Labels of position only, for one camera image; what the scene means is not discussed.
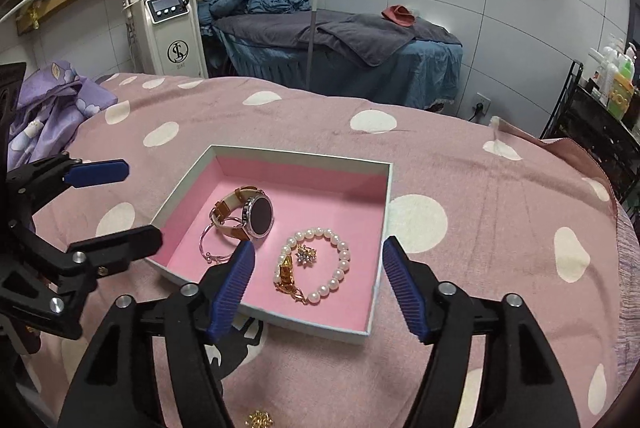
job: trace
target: bed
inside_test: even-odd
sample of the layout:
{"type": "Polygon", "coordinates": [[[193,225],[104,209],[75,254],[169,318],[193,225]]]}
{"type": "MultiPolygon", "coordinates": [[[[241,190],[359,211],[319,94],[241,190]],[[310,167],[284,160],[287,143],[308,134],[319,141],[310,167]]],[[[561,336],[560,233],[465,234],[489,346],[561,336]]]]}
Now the bed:
{"type": "MultiPolygon", "coordinates": [[[[130,177],[70,190],[38,212],[37,231],[52,244],[66,248],[148,224],[209,144],[391,161],[388,233],[412,259],[473,296],[521,294],[558,357],[583,427],[596,423],[635,367],[638,240],[604,173],[572,141],[543,142],[499,119],[485,127],[254,78],[114,74],[103,86],[120,102],[84,122],[68,150],[84,160],[124,158],[130,177]]],[[[135,262],[130,271],[100,280],[82,316],[83,338],[43,336],[29,366],[55,413],[87,340],[116,297],[149,300],[173,289],[150,265],[135,262]]],[[[278,427],[364,428],[371,419],[375,426],[401,427],[430,353],[405,328],[386,277],[363,346],[240,316],[232,335],[240,355],[228,347],[208,353],[212,364],[226,365],[224,397],[236,426],[260,409],[278,427]]],[[[161,345],[154,347],[165,421],[178,427],[166,358],[161,345]]],[[[478,340],[469,397],[481,361],[478,340]]],[[[463,403],[457,426],[470,425],[473,409],[463,403]]]]}
{"type": "MultiPolygon", "coordinates": [[[[318,11],[318,29],[314,48],[309,90],[324,96],[364,98],[375,103],[398,104],[427,109],[439,103],[451,103],[458,93],[462,45],[443,30],[431,39],[411,40],[378,58],[361,58],[349,47],[322,35],[323,19],[352,18],[356,15],[318,11]]],[[[380,15],[360,15],[356,33],[372,49],[373,44],[393,34],[396,24],[380,15]],[[386,24],[386,33],[368,34],[374,24],[386,24]]],[[[220,20],[200,21],[205,57],[211,73],[251,76],[289,88],[305,88],[305,69],[310,13],[249,14],[220,20]]]]}

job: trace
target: red item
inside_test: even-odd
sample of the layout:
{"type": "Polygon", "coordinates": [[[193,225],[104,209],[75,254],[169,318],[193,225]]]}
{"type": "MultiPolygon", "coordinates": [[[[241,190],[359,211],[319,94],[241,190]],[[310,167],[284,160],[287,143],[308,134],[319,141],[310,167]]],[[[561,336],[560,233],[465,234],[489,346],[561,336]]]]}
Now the red item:
{"type": "Polygon", "coordinates": [[[411,27],[415,23],[415,16],[412,15],[404,5],[387,7],[382,12],[382,16],[402,27],[411,27]]]}

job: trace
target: power outlet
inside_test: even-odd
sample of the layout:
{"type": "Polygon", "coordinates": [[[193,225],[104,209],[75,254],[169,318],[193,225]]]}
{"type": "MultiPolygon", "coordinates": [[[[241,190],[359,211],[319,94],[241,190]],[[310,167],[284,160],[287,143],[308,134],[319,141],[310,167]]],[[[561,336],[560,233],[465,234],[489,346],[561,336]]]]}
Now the power outlet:
{"type": "Polygon", "coordinates": [[[471,111],[474,112],[476,110],[476,104],[482,103],[482,111],[480,112],[481,116],[484,116],[489,111],[489,106],[491,105],[491,100],[480,94],[478,92],[474,98],[471,100],[471,111]]]}

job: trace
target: white machine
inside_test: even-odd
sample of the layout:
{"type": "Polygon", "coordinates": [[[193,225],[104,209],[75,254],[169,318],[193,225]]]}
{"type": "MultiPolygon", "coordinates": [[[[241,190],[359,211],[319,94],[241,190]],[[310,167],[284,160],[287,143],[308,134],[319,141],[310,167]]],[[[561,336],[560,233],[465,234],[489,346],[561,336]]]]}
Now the white machine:
{"type": "Polygon", "coordinates": [[[131,55],[146,74],[208,77],[196,0],[126,0],[125,7],[131,55]]]}

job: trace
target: purple cloth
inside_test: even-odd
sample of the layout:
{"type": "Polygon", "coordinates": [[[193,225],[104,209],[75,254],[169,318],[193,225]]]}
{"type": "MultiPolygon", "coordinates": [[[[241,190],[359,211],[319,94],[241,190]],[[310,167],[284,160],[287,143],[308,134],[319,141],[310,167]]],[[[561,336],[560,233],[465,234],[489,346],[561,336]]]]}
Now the purple cloth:
{"type": "Polygon", "coordinates": [[[59,154],[83,121],[117,102],[69,62],[56,61],[34,72],[22,84],[9,128],[8,169],[59,154]]]}

